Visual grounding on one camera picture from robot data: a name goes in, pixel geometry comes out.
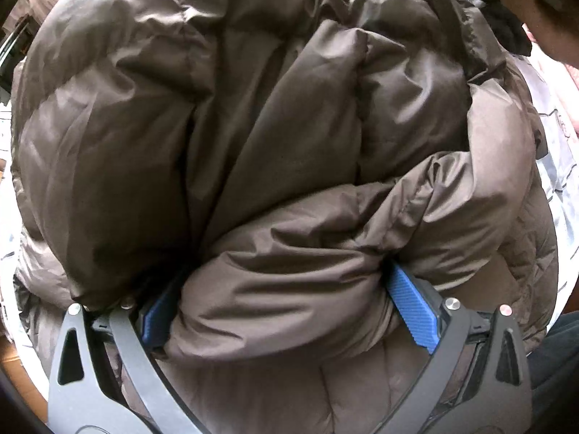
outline blue textured grip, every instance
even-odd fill
[[[396,263],[392,275],[386,282],[390,293],[406,326],[419,346],[432,354],[438,346],[438,322],[435,313],[406,273]]]

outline metal screw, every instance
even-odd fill
[[[82,307],[79,303],[73,303],[70,307],[68,307],[68,313],[72,316],[78,315],[82,310]]]
[[[512,308],[508,305],[501,305],[499,307],[499,311],[504,316],[511,316],[512,315]]]
[[[444,305],[448,310],[458,310],[460,308],[460,301],[458,298],[451,297],[444,301]]]
[[[121,309],[131,310],[135,306],[135,300],[132,297],[126,297],[121,301]]]

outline brown puffer jacket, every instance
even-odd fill
[[[199,262],[163,368],[214,434],[378,424],[424,362],[385,258],[545,333],[541,123],[465,0],[61,0],[13,105],[38,346]]]

